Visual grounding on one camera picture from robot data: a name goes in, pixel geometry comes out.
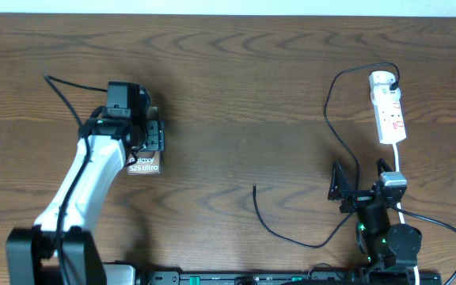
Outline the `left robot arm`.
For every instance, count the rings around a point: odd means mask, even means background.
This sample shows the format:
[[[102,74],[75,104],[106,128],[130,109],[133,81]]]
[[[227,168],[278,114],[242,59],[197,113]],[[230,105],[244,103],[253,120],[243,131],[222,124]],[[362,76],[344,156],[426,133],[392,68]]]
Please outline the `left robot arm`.
[[[135,266],[105,263],[93,232],[118,173],[161,172],[164,123],[148,91],[109,82],[105,104],[79,120],[77,152],[59,190],[29,228],[6,241],[12,284],[138,284]]]

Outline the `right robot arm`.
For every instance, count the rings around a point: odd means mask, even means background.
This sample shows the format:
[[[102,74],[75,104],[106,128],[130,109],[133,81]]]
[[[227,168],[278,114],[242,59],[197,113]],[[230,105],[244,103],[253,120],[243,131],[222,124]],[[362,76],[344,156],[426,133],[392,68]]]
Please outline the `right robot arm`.
[[[419,284],[417,255],[422,233],[405,222],[392,223],[391,207],[401,202],[407,180],[392,170],[384,159],[377,161],[378,179],[367,190],[348,184],[339,162],[332,165],[328,199],[340,202],[340,212],[358,218],[356,238],[369,264],[359,269],[358,278],[367,284]]]

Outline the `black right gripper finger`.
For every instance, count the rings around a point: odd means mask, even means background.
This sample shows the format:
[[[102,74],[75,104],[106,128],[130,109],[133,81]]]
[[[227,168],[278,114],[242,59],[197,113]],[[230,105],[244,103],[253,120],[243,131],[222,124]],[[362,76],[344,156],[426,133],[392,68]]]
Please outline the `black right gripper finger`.
[[[386,172],[393,172],[393,169],[390,167],[390,165],[386,162],[384,158],[379,158],[377,160],[377,168],[379,176]]]
[[[328,191],[328,200],[342,200],[351,191],[348,179],[338,161],[332,164],[332,180]]]

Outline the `Samsung Galaxy smartphone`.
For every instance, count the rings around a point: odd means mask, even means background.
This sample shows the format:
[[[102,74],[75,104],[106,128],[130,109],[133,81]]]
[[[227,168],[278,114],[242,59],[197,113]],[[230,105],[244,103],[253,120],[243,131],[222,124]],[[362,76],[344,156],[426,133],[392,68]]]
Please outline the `Samsung Galaxy smartphone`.
[[[158,107],[150,107],[146,120],[159,120]],[[139,151],[128,157],[128,175],[154,175],[161,172],[162,151]]]

